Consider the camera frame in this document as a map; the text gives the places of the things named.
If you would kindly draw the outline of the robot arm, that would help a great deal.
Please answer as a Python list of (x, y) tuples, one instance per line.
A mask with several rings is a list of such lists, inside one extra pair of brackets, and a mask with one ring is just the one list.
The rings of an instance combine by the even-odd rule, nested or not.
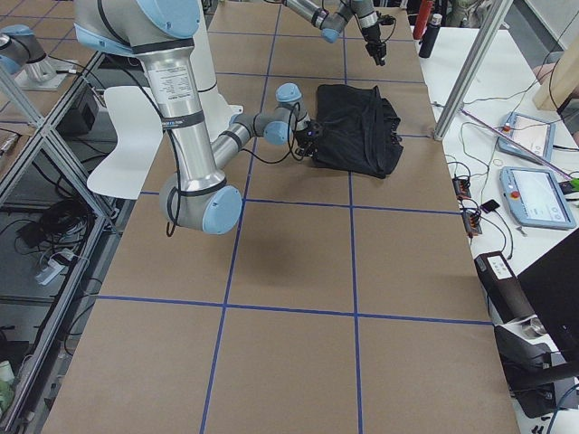
[(334, 43), (349, 21), (355, 18), (369, 56), (377, 66), (385, 66), (386, 39), (382, 38), (381, 27), (394, 25), (395, 19), (376, 11), (373, 1), (341, 1), (335, 12), (329, 12), (313, 1), (288, 0), (281, 3), (318, 28), (322, 38), (330, 43)]
[(311, 120), (299, 87), (276, 91), (271, 113), (240, 114), (215, 140), (209, 136), (191, 55), (203, 11), (196, 1), (77, 1), (78, 41), (94, 51), (138, 59), (152, 94), (148, 101), (167, 132), (176, 173), (159, 199), (166, 234), (176, 227), (224, 234), (239, 221), (243, 200), (223, 168), (254, 137), (275, 145), (310, 138)]

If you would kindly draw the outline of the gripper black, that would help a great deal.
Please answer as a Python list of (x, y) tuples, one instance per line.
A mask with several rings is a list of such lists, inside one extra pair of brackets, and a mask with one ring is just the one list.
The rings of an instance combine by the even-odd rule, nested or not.
[(316, 120), (308, 120), (305, 127), (294, 132), (297, 141), (295, 156), (297, 158), (312, 157), (318, 149), (318, 145), (324, 136), (324, 128)]
[(386, 42), (381, 38), (380, 24), (363, 27), (361, 33), (369, 56), (377, 66), (385, 66)]

